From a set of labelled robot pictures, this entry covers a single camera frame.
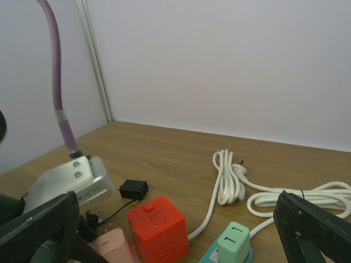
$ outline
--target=red cube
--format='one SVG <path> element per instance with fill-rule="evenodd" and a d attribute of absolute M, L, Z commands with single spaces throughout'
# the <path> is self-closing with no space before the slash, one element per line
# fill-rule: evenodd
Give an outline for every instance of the red cube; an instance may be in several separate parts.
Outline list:
<path fill-rule="evenodd" d="M 143 263 L 172 263 L 189 252 L 185 217 L 165 196 L 127 214 Z"/>

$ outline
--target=usb port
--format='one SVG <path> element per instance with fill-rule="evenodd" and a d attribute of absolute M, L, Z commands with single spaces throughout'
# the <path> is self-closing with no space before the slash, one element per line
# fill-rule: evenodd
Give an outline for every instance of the usb port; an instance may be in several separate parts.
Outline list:
<path fill-rule="evenodd" d="M 230 239 L 229 237 L 226 237 L 224 240 L 228 241 L 231 244 L 235 244 L 235 241 Z"/>
<path fill-rule="evenodd" d="M 242 231 L 240 229 L 236 228 L 236 227 L 232 227 L 231 229 L 236 231 L 236 232 L 238 232 L 238 233 L 242 233 Z"/>

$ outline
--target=mint green power adapter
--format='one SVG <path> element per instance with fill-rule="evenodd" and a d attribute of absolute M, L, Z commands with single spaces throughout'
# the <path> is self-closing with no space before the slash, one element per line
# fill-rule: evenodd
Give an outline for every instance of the mint green power adapter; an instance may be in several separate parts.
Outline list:
<path fill-rule="evenodd" d="M 249 229 L 232 222 L 199 263 L 252 263 L 252 260 Z"/>

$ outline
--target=pink charger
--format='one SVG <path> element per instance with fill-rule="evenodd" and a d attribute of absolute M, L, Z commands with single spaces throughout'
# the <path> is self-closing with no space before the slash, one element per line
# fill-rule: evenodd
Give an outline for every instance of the pink charger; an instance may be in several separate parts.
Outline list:
<path fill-rule="evenodd" d="M 89 245 L 109 263 L 137 262 L 131 246 L 120 228 L 113 229 L 103 234 L 90 242 Z"/>

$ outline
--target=power button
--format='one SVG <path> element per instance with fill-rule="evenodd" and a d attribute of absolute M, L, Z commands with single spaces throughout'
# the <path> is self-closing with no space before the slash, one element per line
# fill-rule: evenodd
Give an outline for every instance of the power button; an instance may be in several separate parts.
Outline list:
<path fill-rule="evenodd" d="M 155 206 L 153 204 L 147 204 L 146 206 L 144 206 L 144 210 L 146 212 L 150 212 L 153 209 L 155 209 Z"/>

